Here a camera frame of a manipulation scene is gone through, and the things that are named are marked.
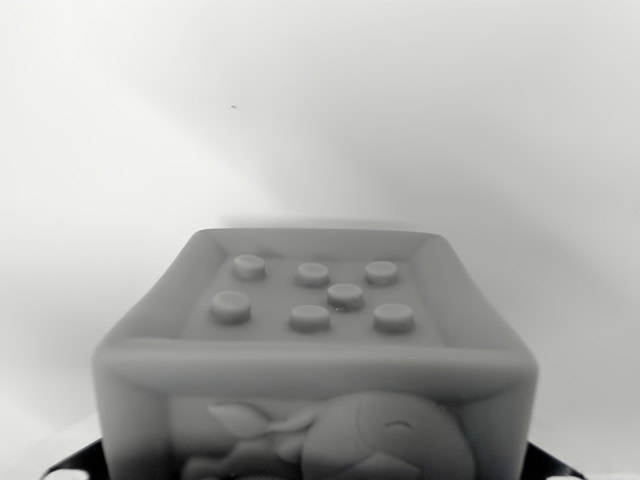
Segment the black-padded silver gripper right finger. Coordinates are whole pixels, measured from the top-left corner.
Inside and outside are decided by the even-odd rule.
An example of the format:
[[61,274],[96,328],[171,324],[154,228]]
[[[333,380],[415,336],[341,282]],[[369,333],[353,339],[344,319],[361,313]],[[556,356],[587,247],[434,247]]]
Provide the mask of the black-padded silver gripper right finger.
[[584,475],[532,442],[527,444],[526,480],[546,480],[552,477],[583,479]]

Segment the black-padded silver gripper left finger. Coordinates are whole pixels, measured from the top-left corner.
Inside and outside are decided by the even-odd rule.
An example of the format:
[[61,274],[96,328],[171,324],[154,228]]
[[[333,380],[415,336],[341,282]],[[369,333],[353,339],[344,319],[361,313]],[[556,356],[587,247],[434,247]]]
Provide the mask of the black-padded silver gripper left finger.
[[43,480],[102,480],[103,447],[98,439],[49,467]]

